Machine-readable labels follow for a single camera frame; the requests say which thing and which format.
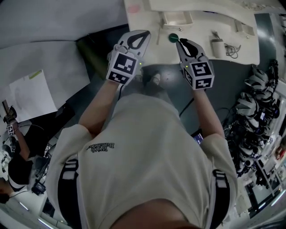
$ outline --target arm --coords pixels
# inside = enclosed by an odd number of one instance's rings
[[[21,131],[18,128],[18,123],[14,123],[13,128],[15,130],[15,135],[17,136],[17,139],[18,139],[18,142],[21,148],[20,155],[26,161],[30,155],[29,147],[25,141],[24,136],[22,135]]]
[[[205,91],[194,90],[193,97],[195,100],[196,110],[203,136],[207,137],[212,134],[219,134],[225,138],[223,127]]]
[[[118,83],[109,80],[105,81],[80,118],[79,124],[86,127],[93,137],[101,132],[118,85]]]

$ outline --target black cable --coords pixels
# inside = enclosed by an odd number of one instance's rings
[[[23,193],[23,192],[27,192],[27,191],[22,191],[22,192],[19,192],[19,193],[17,193],[16,195],[19,195],[19,194],[21,194],[21,193]],[[11,196],[10,198],[13,198],[13,197],[15,197],[16,195],[14,195],[14,196]]]
[[[120,88],[120,90],[119,90],[119,96],[118,96],[118,100],[117,100],[117,101],[119,101],[120,98],[121,98],[121,91],[122,91],[123,86],[124,86],[124,85],[122,85],[121,88]]]
[[[185,108],[181,111],[181,113],[179,114],[179,117],[181,117],[181,115],[184,113],[184,111],[191,105],[191,103],[194,101],[194,98],[192,98],[190,100],[190,102],[185,106]]]

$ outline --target white t-shirt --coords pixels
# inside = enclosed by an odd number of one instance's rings
[[[88,228],[110,228],[122,214],[153,199],[173,202],[190,223],[203,228],[215,168],[227,175],[230,208],[236,200],[236,170],[227,141],[215,134],[199,146],[177,110],[158,98],[123,97],[107,128],[94,139],[81,125],[62,131],[46,180],[57,210],[59,176],[75,154]]]

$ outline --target black shirt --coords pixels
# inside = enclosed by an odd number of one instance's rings
[[[16,154],[9,162],[8,180],[14,191],[20,191],[29,184],[32,165],[32,161],[25,161],[20,154]]]

